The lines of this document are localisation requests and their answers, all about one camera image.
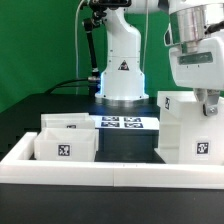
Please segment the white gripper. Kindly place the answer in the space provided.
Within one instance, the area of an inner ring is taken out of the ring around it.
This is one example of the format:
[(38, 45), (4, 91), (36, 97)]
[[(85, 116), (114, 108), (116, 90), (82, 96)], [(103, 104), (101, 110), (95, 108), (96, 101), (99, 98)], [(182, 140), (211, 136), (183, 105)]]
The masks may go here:
[(172, 47), (169, 59), (175, 84), (196, 88), (195, 97), (202, 103), (203, 114), (217, 115), (219, 90), (224, 90), (224, 39), (204, 39), (199, 42), (198, 51), (189, 54)]

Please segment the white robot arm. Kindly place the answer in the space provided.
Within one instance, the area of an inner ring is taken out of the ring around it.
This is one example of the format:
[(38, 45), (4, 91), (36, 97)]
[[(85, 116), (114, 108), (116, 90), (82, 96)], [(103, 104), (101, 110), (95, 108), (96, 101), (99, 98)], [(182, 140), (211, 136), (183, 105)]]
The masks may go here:
[(218, 113), (224, 90), (224, 0), (87, 0), (93, 23), (107, 29), (107, 67), (101, 73), (99, 102), (111, 105), (145, 101), (145, 76), (140, 69), (141, 35), (126, 13), (164, 11), (169, 24), (164, 44), (176, 85), (191, 88), (203, 113)]

